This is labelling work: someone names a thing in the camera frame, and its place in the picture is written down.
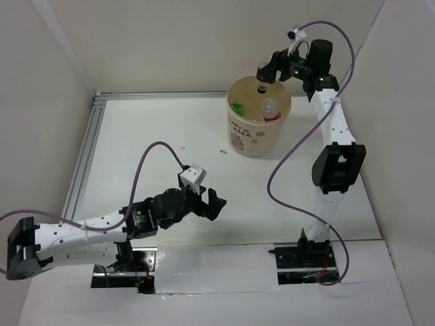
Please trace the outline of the small bottle black label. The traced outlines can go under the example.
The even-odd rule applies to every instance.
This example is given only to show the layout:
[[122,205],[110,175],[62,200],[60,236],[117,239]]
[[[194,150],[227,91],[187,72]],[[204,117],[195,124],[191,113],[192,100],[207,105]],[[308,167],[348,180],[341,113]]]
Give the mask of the small bottle black label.
[[264,94],[267,91],[268,85],[275,83],[275,77],[272,74],[271,62],[273,56],[264,57],[257,67],[256,79],[258,80],[257,91],[260,94]]

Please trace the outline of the clear bottle large red label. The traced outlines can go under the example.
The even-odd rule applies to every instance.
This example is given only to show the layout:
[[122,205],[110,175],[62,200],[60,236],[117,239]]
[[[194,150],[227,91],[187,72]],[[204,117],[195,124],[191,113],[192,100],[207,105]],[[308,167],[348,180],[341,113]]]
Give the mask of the clear bottle large red label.
[[281,118],[278,102],[273,98],[266,98],[261,102],[261,114],[265,122],[272,122]]

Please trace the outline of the green plastic bottle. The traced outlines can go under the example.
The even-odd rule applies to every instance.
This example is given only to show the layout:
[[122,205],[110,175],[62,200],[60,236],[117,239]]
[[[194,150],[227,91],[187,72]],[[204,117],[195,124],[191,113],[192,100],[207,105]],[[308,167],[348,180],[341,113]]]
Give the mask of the green plastic bottle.
[[232,102],[230,104],[230,108],[234,111],[235,114],[237,114],[238,116],[243,116],[245,108],[244,105],[242,103],[238,103],[238,102]]

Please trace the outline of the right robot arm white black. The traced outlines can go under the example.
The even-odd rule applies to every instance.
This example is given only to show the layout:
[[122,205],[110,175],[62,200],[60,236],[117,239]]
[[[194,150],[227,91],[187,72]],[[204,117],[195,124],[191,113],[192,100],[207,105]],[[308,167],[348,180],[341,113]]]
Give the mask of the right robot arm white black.
[[347,125],[340,95],[343,88],[330,74],[332,42],[315,39],[305,57],[298,49],[274,52],[258,65],[256,78],[264,84],[284,82],[294,77],[313,105],[324,148],[313,163],[311,178],[317,188],[314,222],[302,229],[296,247],[296,258],[304,266],[326,262],[330,254],[332,222],[340,201],[356,182],[366,157],[366,148],[359,144]]

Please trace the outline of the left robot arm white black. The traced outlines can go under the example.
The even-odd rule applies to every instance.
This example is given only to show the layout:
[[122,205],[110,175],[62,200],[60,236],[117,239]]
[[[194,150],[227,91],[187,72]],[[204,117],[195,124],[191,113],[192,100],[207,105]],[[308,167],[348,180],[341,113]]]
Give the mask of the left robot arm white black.
[[214,189],[179,181],[154,197],[108,215],[87,219],[80,227],[68,223],[18,221],[7,237],[5,276],[32,278],[57,266],[101,264],[119,271],[131,268],[132,240],[155,236],[194,213],[215,220],[227,201]]

